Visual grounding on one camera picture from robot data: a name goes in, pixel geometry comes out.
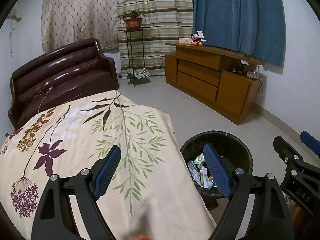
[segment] cabinet drawer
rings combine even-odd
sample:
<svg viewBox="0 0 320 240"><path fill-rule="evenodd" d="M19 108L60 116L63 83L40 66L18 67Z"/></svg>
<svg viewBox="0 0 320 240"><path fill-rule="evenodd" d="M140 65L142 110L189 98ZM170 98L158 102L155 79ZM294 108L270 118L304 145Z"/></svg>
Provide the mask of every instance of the cabinet drawer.
<svg viewBox="0 0 320 240"><path fill-rule="evenodd" d="M177 58L198 63L216 70L222 69L221 55L198 49L185 49L177 47Z"/></svg>
<svg viewBox="0 0 320 240"><path fill-rule="evenodd" d="M249 83L228 73L221 73L216 103L237 116L241 114Z"/></svg>
<svg viewBox="0 0 320 240"><path fill-rule="evenodd" d="M192 90L200 96L214 101L217 94L217 88L209 85L194 77L190 77L184 73L178 72L178 84Z"/></svg>
<svg viewBox="0 0 320 240"><path fill-rule="evenodd" d="M195 64L193 62L179 59L178 71L188 74L190 76L199 78L214 86L218 86L220 73L214 69Z"/></svg>
<svg viewBox="0 0 320 240"><path fill-rule="evenodd" d="M177 68L175 55L165 55L165 78L177 82Z"/></svg>

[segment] bed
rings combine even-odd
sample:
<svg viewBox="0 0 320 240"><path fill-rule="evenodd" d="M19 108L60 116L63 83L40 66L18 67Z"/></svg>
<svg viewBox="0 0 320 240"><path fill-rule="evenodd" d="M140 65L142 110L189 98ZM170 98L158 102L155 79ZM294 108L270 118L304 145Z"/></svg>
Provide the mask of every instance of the bed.
<svg viewBox="0 0 320 240"><path fill-rule="evenodd" d="M108 91L39 113L4 142L0 201L25 239L49 177L74 176L113 145L121 161L97 204L117 239L209 238L216 223L194 187L170 116ZM89 239L76 198L70 200L79 233Z"/></svg>

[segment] mickey mouse plush toy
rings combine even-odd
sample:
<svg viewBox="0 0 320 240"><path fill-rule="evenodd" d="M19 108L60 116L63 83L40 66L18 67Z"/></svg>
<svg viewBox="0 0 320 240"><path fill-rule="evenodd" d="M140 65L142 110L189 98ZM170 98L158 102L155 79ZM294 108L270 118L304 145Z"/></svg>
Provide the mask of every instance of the mickey mouse plush toy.
<svg viewBox="0 0 320 240"><path fill-rule="evenodd" d="M194 46L202 46L203 42L206 40L203 40L204 36L202 34L202 31L197 31L197 33L191 34L192 42L191 45Z"/></svg>

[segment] dark red leather sofa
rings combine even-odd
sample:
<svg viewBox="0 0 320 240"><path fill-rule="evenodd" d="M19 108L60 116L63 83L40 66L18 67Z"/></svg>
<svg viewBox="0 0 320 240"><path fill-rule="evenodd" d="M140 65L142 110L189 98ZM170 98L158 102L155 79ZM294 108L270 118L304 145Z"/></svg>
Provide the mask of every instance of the dark red leather sofa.
<svg viewBox="0 0 320 240"><path fill-rule="evenodd" d="M10 87L12 104L8 116L17 130L38 111L117 90L119 83L113 58L106 57L99 41L91 38L68 44L26 63L12 73Z"/></svg>

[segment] orange flower pot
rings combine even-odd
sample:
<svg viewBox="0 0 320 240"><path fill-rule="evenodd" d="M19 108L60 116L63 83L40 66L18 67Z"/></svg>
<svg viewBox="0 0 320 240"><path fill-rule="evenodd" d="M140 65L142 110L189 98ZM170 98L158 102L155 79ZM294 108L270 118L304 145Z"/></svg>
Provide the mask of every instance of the orange flower pot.
<svg viewBox="0 0 320 240"><path fill-rule="evenodd" d="M139 29L143 18L130 18L124 20L128 29Z"/></svg>

